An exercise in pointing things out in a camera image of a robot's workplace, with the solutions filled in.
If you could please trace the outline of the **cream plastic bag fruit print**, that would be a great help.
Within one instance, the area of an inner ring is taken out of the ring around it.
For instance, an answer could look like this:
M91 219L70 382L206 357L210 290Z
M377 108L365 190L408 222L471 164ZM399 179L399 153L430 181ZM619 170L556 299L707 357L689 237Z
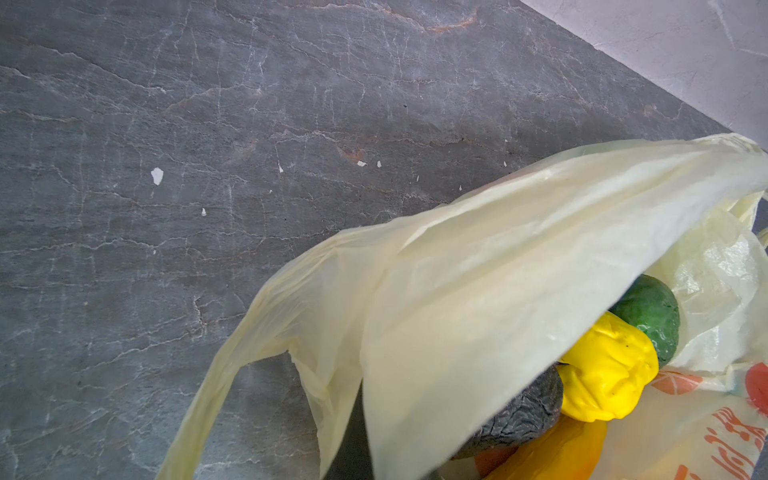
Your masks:
M378 479L417 479L559 360L643 273L679 348L612 421L598 479L747 479L767 448L767 155L737 134L550 156L454 202L342 231L266 281L159 471L189 479L245 365L289 353L328 469L361 402Z

